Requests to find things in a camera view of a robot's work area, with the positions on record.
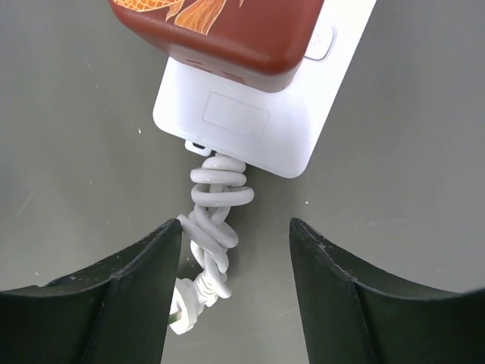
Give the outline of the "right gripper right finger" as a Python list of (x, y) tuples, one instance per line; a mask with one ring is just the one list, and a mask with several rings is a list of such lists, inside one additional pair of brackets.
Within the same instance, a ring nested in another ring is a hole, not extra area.
[(289, 247), (311, 363), (482, 363), (484, 291), (390, 274), (299, 218)]

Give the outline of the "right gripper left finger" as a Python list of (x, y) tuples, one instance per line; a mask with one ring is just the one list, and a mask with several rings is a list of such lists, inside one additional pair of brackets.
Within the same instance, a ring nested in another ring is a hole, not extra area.
[(1, 293), (3, 363), (160, 363), (182, 240), (177, 219), (89, 267)]

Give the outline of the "white power strip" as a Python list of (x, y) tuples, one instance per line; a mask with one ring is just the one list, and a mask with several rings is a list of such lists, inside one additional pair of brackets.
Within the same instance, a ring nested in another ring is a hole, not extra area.
[(231, 296), (227, 252), (239, 241), (230, 210), (254, 198), (245, 169), (298, 177), (306, 169), (374, 10), (373, 1), (326, 1), (291, 84), (266, 93), (169, 58), (153, 109), (156, 126), (204, 161), (190, 173), (193, 209), (180, 215), (201, 272), (178, 279), (169, 325), (191, 330), (203, 310)]

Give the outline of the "red cube plug adapter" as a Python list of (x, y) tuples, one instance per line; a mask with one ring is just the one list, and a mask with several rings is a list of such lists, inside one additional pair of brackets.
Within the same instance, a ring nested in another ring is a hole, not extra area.
[(128, 29), (181, 64), (277, 93), (289, 86), (324, 0), (111, 1)]

